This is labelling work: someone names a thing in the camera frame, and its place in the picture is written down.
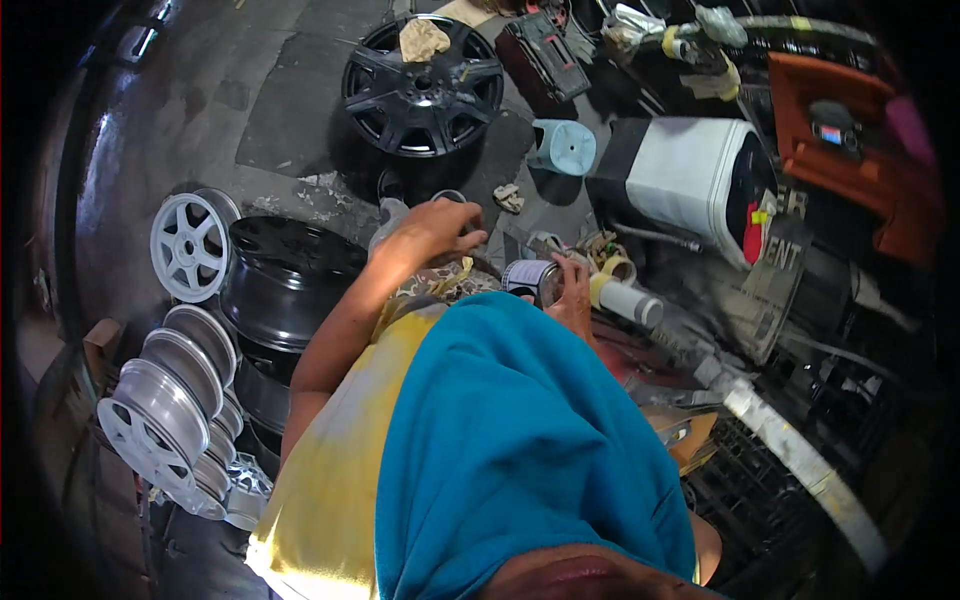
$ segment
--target hand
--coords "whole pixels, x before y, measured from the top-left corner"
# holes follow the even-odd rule
[[[373,251],[373,259],[389,262],[411,276],[442,256],[447,262],[463,256],[487,241],[482,229],[480,204],[457,203],[439,198],[414,206],[396,230]],[[460,235],[470,223],[476,230]]]
[[[596,341],[590,326],[590,273],[587,266],[556,252],[553,259],[564,270],[564,291],[560,299],[545,307],[543,312],[593,347]]]

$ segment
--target teal shirt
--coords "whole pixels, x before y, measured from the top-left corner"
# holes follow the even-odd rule
[[[677,465],[581,339],[531,304],[447,310],[403,380],[373,529],[380,597],[473,593],[513,556],[606,545],[687,580]]]

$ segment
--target light blue stool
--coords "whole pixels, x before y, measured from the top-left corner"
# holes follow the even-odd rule
[[[543,130],[543,140],[537,154],[527,157],[529,166],[574,177],[587,174],[597,154],[593,132],[566,119],[537,119],[534,127]]]

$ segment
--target man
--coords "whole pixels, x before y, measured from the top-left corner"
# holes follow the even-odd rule
[[[719,537],[592,349],[586,268],[555,255],[544,311],[388,301],[480,213],[412,209],[317,330],[248,564],[286,600],[713,597]]]

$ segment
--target metal can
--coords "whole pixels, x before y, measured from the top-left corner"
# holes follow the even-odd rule
[[[504,292],[533,296],[537,308],[552,306],[564,293],[564,272],[552,260],[515,260],[500,281]]]

